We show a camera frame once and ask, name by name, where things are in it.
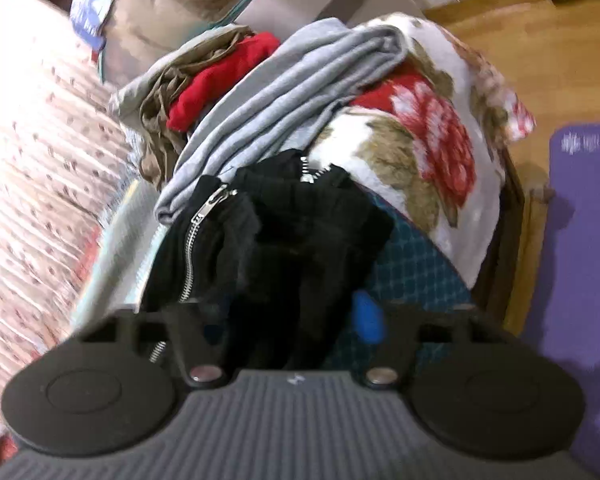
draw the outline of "floral blanket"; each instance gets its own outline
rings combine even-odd
[[[502,75],[432,22],[391,14],[408,58],[320,133],[310,164],[336,164],[400,210],[475,284],[500,214],[500,150],[535,121]]]

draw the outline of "metal zipper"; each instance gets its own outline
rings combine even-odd
[[[189,230],[187,231],[187,236],[185,238],[185,279],[184,284],[182,286],[182,291],[180,293],[180,297],[178,298],[179,303],[184,303],[189,299],[189,295],[191,294],[191,289],[193,288],[193,260],[191,256],[191,252],[193,250],[193,244],[196,241],[196,236],[198,235],[198,231],[200,231],[200,225],[206,216],[211,213],[211,210],[221,202],[224,202],[230,196],[237,194],[238,192],[235,189],[231,191],[226,190],[227,184],[222,184],[218,189],[216,189],[211,196],[206,200],[206,202],[202,205],[200,209],[196,212],[195,215],[191,218],[191,225]],[[149,356],[149,361],[152,363],[157,362],[165,349],[167,348],[166,341],[159,341],[151,355]]]
[[[300,182],[308,182],[309,184],[314,184],[316,180],[318,180],[325,173],[331,171],[331,164],[327,164],[324,168],[318,171],[314,171],[313,173],[309,170],[309,160],[305,156],[300,157],[300,162],[302,163],[302,175],[300,177]]]

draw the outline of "beige fabric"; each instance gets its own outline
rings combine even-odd
[[[41,0],[0,0],[0,393],[66,336],[75,275],[128,147],[90,50]]]
[[[162,71],[142,101],[140,134],[145,150],[139,169],[156,189],[162,189],[171,179],[178,156],[187,143],[185,136],[166,126],[171,105],[190,85],[193,76],[231,54],[248,34],[251,34],[249,27],[237,27],[196,44]]]

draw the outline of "black jacket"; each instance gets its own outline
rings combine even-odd
[[[301,155],[288,150],[238,170],[224,195],[237,192],[202,221],[188,256],[191,220],[222,185],[202,176],[147,281],[143,309],[179,300],[190,257],[183,308],[200,311],[228,373],[318,367],[391,233],[392,220],[342,168],[301,182]]]

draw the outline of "red cloth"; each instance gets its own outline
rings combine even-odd
[[[261,32],[245,38],[231,54],[196,74],[191,84],[171,105],[168,129],[188,132],[206,104],[221,98],[279,46],[280,42],[273,34]]]
[[[411,61],[405,61],[398,65],[388,76],[377,83],[367,87],[363,94],[353,99],[349,106],[360,106],[369,110],[382,110],[395,115],[394,104],[391,97],[394,94],[394,86],[402,85],[411,87],[414,81],[422,77]]]

